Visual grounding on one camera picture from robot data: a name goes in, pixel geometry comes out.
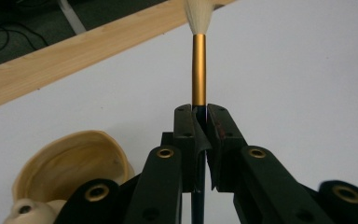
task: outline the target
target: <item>brush bristles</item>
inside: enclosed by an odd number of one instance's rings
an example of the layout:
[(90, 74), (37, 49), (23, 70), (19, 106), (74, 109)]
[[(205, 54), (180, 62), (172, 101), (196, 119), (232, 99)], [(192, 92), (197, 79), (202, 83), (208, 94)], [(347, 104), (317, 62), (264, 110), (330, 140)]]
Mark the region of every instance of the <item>brush bristles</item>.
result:
[(185, 11), (193, 35), (205, 35), (213, 12), (212, 0), (185, 0)]

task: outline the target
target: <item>white surface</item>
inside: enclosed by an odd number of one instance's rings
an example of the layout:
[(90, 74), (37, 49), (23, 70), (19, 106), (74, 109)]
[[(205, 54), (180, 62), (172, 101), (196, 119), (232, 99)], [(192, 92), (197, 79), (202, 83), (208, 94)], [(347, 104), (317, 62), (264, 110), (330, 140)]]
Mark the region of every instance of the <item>white surface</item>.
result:
[[(213, 14), (207, 39), (207, 101), (250, 145), (313, 189), (358, 186), (358, 1), (240, 0)], [(68, 133), (109, 133), (140, 173), (173, 110), (190, 103), (191, 41), (180, 27), (0, 106), (0, 223), (23, 164)], [(239, 223), (231, 195), (206, 200), (206, 223)]]

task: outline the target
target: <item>wooden board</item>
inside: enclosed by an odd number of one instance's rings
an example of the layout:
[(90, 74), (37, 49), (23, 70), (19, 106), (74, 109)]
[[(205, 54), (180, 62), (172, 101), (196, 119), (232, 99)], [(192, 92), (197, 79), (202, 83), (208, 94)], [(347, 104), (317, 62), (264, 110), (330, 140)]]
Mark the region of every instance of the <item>wooden board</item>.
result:
[[(234, 0), (217, 0), (226, 5)], [(0, 64), (0, 105), (186, 23), (182, 0), (170, 0)]]

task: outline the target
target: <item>calligraphy brush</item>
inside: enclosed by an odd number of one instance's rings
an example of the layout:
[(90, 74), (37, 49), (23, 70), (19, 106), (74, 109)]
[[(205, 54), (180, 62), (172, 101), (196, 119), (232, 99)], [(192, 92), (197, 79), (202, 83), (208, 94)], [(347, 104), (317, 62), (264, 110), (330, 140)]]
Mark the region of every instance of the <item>calligraphy brush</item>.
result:
[[(213, 12), (212, 0), (185, 0), (185, 11), (193, 33), (192, 108), (206, 129), (206, 31)], [(205, 194), (205, 152), (200, 153), (197, 164), (196, 190), (192, 193), (192, 223), (203, 223)]]

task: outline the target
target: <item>wooden bowl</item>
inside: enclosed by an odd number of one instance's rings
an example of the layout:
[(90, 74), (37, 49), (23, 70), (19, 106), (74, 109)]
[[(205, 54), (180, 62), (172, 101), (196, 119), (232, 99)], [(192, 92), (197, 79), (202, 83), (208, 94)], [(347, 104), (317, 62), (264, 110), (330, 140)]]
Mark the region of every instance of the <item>wooden bowl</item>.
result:
[(92, 179), (111, 179), (120, 185), (133, 176), (124, 151), (108, 134), (72, 133), (43, 147), (26, 162), (14, 182), (13, 200), (68, 200)]

